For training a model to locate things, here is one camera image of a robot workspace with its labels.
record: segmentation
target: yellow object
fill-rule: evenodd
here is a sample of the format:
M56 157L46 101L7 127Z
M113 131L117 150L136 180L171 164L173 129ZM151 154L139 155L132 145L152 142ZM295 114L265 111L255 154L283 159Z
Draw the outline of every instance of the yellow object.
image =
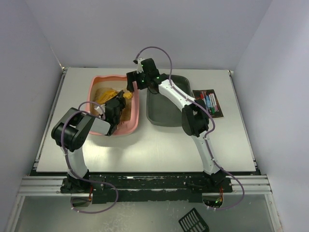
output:
M128 92L128 93L124 93L124 98L125 99L131 99L133 97L133 93Z
M99 97L99 99L97 100L97 103L99 103L100 105L103 105L105 102L107 102L108 100L112 99L114 96L116 96L118 94L118 92L116 90L108 90L106 92L104 92L101 97Z

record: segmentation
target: gray wall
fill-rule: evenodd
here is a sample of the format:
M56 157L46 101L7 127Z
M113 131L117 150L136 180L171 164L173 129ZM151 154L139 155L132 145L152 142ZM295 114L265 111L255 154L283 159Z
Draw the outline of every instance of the gray wall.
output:
M273 0L234 76L254 155L285 231L307 232L309 1Z
M26 0L63 66L128 67L146 46L175 68L234 70L271 0ZM158 51L148 51L167 67Z
M33 165L61 68L23 0L0 1L0 231Z

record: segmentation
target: white tabletop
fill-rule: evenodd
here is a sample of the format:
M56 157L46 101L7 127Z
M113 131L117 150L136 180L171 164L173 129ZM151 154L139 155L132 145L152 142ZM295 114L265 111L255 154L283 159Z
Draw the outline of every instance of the white tabletop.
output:
M125 75L131 71L132 69L68 68L42 147L38 172L67 171L64 156L51 138L51 130L69 108L77 108L87 100L92 78L96 75ZM252 150L228 71L174 70L173 74L185 76L190 81L191 89L214 89L224 117L214 119L216 130L210 134L210 139L221 166L231 172L255 171ZM148 121L146 93L146 90L140 90L139 125L132 134L119 137L88 135L83 146L88 169L91 172L203 171L197 148L181 127L160 127Z

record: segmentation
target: gray bin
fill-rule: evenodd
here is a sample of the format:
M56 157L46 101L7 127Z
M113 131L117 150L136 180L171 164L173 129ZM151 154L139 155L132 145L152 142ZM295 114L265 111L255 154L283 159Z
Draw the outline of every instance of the gray bin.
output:
M172 75L172 80L183 92L190 95L189 80L183 76ZM147 90L146 115L148 120L157 126L180 127L182 113L167 97L162 94L153 94Z

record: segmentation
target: pink bin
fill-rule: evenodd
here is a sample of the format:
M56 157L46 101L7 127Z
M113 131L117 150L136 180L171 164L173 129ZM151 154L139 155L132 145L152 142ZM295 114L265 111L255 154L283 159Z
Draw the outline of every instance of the pink bin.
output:
M126 89L126 76L121 75L109 75L109 76L95 76L90 85L87 101L93 101L96 95L96 91L101 88L113 88L117 91ZM132 133L139 122L139 91L137 89L136 82L133 83L134 93L131 99L131 117L128 121L123 121L118 125L118 129L113 135L125 135ZM86 104L86 111L90 111L90 104ZM101 135L96 132L90 131L90 134Z

